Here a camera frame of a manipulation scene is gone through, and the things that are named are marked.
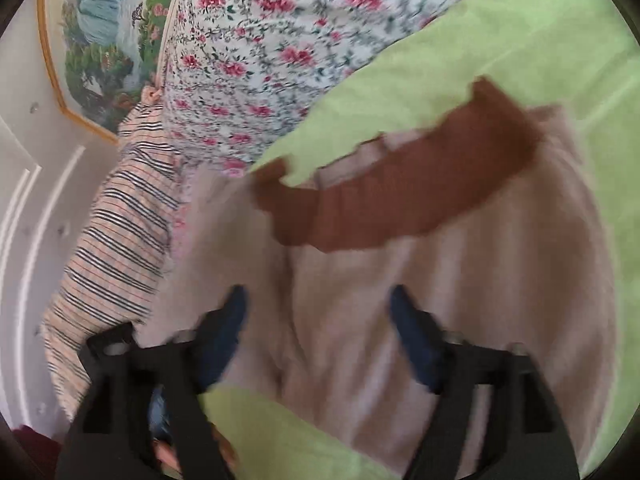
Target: brown strap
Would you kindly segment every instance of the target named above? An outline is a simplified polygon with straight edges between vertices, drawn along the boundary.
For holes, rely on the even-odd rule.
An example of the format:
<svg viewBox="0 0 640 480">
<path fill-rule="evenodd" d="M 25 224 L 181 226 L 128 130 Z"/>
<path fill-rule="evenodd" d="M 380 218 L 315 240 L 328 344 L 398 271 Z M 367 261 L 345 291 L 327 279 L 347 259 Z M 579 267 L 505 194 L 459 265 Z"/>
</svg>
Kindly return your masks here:
<svg viewBox="0 0 640 480">
<path fill-rule="evenodd" d="M 530 163 L 543 133 L 488 79 L 472 89 L 439 126 L 335 186 L 284 186 L 281 159 L 257 170 L 255 199 L 272 215 L 276 239 L 324 252 L 377 247 L 484 202 Z"/>
</svg>

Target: floral fabric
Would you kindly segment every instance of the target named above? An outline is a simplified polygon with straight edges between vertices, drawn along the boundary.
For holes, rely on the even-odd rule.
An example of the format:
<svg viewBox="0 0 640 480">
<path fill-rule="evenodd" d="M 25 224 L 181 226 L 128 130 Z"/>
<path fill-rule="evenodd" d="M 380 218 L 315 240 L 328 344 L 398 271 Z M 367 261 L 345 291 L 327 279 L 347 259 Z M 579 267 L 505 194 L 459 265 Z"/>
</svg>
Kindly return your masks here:
<svg viewBox="0 0 640 480">
<path fill-rule="evenodd" d="M 240 176 L 316 99 L 456 1 L 178 0 L 165 127 L 187 160 Z"/>
</svg>

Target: red fabric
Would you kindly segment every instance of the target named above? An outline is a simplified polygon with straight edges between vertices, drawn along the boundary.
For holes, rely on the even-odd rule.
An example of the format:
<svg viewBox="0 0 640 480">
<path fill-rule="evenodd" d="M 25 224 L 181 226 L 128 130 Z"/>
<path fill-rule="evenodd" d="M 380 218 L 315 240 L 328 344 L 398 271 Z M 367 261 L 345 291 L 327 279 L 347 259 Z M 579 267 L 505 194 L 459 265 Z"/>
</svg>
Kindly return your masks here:
<svg viewBox="0 0 640 480">
<path fill-rule="evenodd" d="M 29 426 L 21 426 L 17 430 L 13 430 L 12 433 L 36 466 L 38 466 L 44 478 L 53 480 L 56 474 L 58 455 L 62 446 L 55 440 L 33 431 Z"/>
</svg>

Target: landscape mural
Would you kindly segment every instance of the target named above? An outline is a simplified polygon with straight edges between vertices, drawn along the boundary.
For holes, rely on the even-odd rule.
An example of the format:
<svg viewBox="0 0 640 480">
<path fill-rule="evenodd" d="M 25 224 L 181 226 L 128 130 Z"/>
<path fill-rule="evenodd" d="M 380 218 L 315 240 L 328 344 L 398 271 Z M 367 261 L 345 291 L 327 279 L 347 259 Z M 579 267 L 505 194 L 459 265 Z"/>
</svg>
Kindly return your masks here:
<svg viewBox="0 0 640 480">
<path fill-rule="evenodd" d="M 153 80 L 171 0 L 38 0 L 43 52 L 63 111 L 114 134 Z"/>
</svg>

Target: white wall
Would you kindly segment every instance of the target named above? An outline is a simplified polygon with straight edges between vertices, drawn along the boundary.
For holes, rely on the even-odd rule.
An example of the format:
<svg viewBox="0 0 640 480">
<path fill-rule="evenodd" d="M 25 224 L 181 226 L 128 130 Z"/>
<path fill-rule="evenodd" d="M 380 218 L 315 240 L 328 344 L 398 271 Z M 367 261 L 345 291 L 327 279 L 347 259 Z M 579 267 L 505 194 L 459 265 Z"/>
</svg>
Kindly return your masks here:
<svg viewBox="0 0 640 480">
<path fill-rule="evenodd" d="M 0 119 L 4 160 L 15 158 L 8 151 L 21 151 L 15 171 L 27 172 L 12 178 L 8 163 L 6 175 L 0 171 L 4 196 L 12 196 L 7 188 L 17 182 L 27 183 L 17 193 L 22 210 L 0 210 L 0 227 L 3 217 L 15 221 L 4 245 L 0 232 L 0 273 L 3 251 L 7 256 L 0 275 L 0 410 L 13 427 L 27 424 L 51 435 L 63 417 L 37 329 L 116 149 L 60 113 L 40 49 L 36 0 L 22 4 L 0 38 Z"/>
</svg>

